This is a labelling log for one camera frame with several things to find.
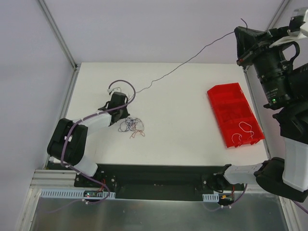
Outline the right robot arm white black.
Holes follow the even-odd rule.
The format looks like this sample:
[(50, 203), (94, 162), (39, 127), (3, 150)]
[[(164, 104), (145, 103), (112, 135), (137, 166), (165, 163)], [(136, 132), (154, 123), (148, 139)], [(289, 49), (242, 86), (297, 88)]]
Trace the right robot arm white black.
[(288, 27), (258, 31), (238, 26), (237, 64), (253, 66), (265, 93), (266, 109), (274, 111), (285, 143), (285, 157), (252, 166), (227, 164), (213, 176), (211, 189), (223, 192), (234, 184), (257, 184), (265, 191), (295, 202), (308, 196), (308, 66), (294, 68), (284, 51), (300, 46)]

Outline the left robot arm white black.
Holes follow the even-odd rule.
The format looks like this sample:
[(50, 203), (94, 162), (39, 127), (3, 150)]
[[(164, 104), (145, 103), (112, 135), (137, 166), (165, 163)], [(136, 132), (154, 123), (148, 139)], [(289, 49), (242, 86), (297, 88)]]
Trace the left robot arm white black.
[(86, 156), (86, 140), (89, 135), (109, 127), (129, 116), (126, 104), (128, 97), (114, 92), (104, 107), (86, 119), (76, 121), (62, 118), (59, 120), (47, 147), (47, 153), (85, 174), (85, 182), (91, 187), (101, 184), (102, 176), (98, 165)]

